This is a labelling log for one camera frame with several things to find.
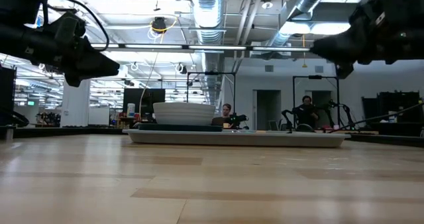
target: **ceiling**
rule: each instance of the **ceiling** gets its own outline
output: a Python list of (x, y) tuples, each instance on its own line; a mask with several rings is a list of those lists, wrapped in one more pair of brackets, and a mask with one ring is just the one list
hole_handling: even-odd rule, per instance
[[(193, 15), (193, 5), (187, 0), (79, 0), (84, 2), (99, 18), (102, 25), (107, 30), (111, 38), (111, 43), (133, 43), (133, 44), (198, 44), (199, 38), (195, 31), (196, 23)], [(225, 0), (223, 44), (235, 43), (242, 19), (242, 9), (246, 0)], [(252, 12), (254, 2), (252, 0), (249, 14)], [(260, 6), (257, 9), (253, 20), (253, 28), (250, 30), (247, 43), (264, 43), (279, 31), (281, 22), (279, 14), (282, 11), (284, 1), (270, 0), (272, 7), (269, 9)], [(322, 0), (324, 3), (352, 4), (360, 0)], [(74, 5), (64, 0), (49, 0), (53, 7), (76, 8), (78, 15), (87, 22), (86, 36), (92, 43), (104, 43), (105, 37), (94, 19), (87, 11), (78, 5)], [(49, 10), (49, 22), (55, 21), (61, 16), (61, 12)], [(152, 37), (150, 24), (155, 17), (164, 17), (167, 27), (170, 27), (163, 36)], [(39, 12), (39, 21), (43, 20), (42, 11)], [(310, 46), (316, 38), (321, 38), (322, 34), (305, 34), (304, 36), (292, 36), (289, 43), (292, 46)], [(104, 52), (111, 59), (121, 64), (120, 74), (113, 78), (99, 78), (91, 83), (91, 106), (122, 107), (122, 91), (129, 85), (124, 84), (124, 80), (132, 81), (134, 87), (166, 88), (167, 101), (185, 101), (187, 76), (180, 74), (178, 70), (183, 65), (188, 71), (204, 72), (202, 53), (165, 53), (165, 52)], [(60, 106), (62, 101), (62, 91), (64, 79), (62, 75), (46, 72), (43, 66), (33, 66), (26, 60), (14, 58), (0, 54), (0, 61), (4, 66), (15, 67), (17, 69), (17, 103), (26, 99), (41, 97), (40, 104), (46, 107)], [(226, 72), (231, 69), (234, 58), (223, 60)], [(245, 58), (243, 59), (239, 75), (241, 76), (280, 76), (298, 70), (299, 72), (312, 72), (315, 65), (302, 68), (304, 62), (302, 58), (295, 61), (271, 60)], [(274, 73), (265, 73), (265, 65), (274, 65)], [(332, 69), (325, 68), (325, 73), (331, 73)], [(211, 89), (220, 89), (219, 78), (204, 78), (200, 75), (194, 80), (193, 86), (189, 89), (189, 101), (197, 103), (214, 103), (219, 100), (219, 92), (208, 92)]]

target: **black metal frame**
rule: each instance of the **black metal frame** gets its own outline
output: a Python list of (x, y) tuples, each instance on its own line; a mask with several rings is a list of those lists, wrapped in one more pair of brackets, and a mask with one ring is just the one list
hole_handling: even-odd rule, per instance
[[(337, 104), (340, 104), (340, 84), (338, 76), (293, 76), (293, 107), (296, 107), (296, 78), (308, 78), (309, 80), (322, 80), (324, 79), (334, 79), (336, 80), (336, 93), (337, 93)], [(341, 119), (340, 119), (340, 106), (337, 106), (337, 124), (340, 127)], [(296, 128), (296, 116), (293, 116), (293, 127)]]
[(236, 112), (236, 73), (235, 72), (188, 72), (187, 73), (187, 98), (186, 101), (188, 103), (188, 94), (189, 94), (189, 83), (190, 83), (190, 75), (192, 74), (204, 74), (206, 76), (219, 76), (219, 75), (233, 75), (234, 77), (234, 90), (233, 90), (233, 113)]

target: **wooden floor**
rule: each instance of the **wooden floor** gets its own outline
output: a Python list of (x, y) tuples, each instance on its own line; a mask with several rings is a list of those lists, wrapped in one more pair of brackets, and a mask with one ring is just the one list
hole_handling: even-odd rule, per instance
[(0, 144), (2, 224), (424, 223), (424, 150)]

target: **white platform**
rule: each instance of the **white platform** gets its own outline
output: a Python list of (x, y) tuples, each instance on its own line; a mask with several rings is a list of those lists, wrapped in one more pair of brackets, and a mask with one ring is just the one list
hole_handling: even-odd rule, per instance
[(198, 144), (239, 146), (287, 146), (336, 148), (350, 135), (283, 131), (181, 132), (123, 130), (133, 142), (142, 144)]

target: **pillar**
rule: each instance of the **pillar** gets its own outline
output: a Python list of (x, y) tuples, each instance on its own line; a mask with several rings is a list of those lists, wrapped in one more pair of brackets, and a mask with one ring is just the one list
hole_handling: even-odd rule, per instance
[(69, 86), (64, 82), (62, 100), (62, 116), (60, 126), (88, 126), (88, 111), (90, 106), (90, 80), (84, 80), (79, 87)]

